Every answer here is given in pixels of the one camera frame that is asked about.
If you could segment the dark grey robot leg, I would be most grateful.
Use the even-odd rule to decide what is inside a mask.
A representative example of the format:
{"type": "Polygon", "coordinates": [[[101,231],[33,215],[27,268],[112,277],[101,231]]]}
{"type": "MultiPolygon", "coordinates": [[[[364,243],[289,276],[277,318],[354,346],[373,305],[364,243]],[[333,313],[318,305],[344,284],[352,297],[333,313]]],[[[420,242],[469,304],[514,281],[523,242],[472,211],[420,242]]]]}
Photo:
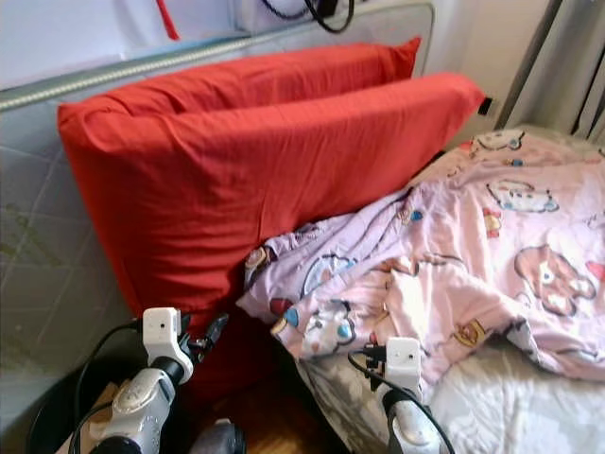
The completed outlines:
{"type": "Polygon", "coordinates": [[[229,419],[203,429],[187,454],[246,454],[245,433],[229,419]]]}

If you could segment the pink cartoon print blanket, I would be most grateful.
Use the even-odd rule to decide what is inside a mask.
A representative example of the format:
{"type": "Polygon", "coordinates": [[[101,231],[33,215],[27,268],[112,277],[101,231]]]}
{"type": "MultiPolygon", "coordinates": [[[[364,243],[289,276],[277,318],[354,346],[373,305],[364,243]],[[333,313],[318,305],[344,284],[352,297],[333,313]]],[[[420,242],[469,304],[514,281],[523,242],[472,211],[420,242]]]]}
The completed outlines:
{"type": "Polygon", "coordinates": [[[501,336],[605,381],[605,146],[477,135],[397,193],[268,239],[245,284],[237,305],[294,358],[415,339],[433,384],[501,336]]]}

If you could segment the beige floral bedsheet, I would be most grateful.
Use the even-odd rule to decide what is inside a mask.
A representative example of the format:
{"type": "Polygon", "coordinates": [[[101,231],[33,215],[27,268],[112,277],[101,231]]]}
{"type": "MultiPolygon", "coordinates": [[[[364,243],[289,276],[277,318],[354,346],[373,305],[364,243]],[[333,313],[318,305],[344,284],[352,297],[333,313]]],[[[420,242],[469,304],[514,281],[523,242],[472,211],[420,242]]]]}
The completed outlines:
{"type": "MultiPolygon", "coordinates": [[[[298,363],[330,427],[355,454],[388,454],[388,420],[345,355],[298,363]]],[[[457,454],[605,454],[605,382],[566,379],[493,339],[429,388],[457,454]]]]}

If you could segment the brown cardboard piece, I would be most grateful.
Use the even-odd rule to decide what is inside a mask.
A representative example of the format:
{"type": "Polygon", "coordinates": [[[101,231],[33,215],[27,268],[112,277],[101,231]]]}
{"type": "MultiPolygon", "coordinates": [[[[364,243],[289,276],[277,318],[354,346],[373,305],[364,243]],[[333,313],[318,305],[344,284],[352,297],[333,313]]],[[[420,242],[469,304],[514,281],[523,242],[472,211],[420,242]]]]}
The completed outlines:
{"type": "Polygon", "coordinates": [[[90,454],[108,436],[109,423],[113,419],[112,402],[129,384],[128,380],[109,382],[102,393],[85,411],[86,419],[75,431],[72,443],[65,443],[64,454],[90,454]]]}

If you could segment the red fabric cushion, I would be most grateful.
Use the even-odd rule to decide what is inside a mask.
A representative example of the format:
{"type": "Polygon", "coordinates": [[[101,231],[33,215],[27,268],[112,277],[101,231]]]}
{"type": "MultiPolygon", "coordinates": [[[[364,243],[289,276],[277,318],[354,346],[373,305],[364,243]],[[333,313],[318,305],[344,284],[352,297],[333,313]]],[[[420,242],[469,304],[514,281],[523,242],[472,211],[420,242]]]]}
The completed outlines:
{"type": "Polygon", "coordinates": [[[420,36],[404,44],[333,44],[193,66],[97,96],[130,115],[232,110],[350,94],[409,79],[420,36]]]}
{"type": "Polygon", "coordinates": [[[127,306],[207,316],[234,307],[255,247],[401,189],[483,100],[451,73],[198,113],[100,95],[61,104],[58,133],[127,306]]]}

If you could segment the black round bin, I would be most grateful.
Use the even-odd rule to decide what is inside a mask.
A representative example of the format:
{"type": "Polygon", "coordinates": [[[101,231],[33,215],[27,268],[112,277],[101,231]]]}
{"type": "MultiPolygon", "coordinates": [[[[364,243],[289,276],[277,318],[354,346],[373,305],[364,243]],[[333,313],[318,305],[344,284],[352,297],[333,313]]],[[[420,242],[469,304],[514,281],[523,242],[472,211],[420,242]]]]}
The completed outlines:
{"type": "MultiPolygon", "coordinates": [[[[40,399],[27,429],[25,454],[60,454],[65,443],[85,421],[87,407],[109,382],[130,381],[142,366],[130,358],[97,358],[78,366],[56,382],[40,399]]],[[[114,442],[107,437],[90,454],[137,454],[133,442],[114,442]]]]}

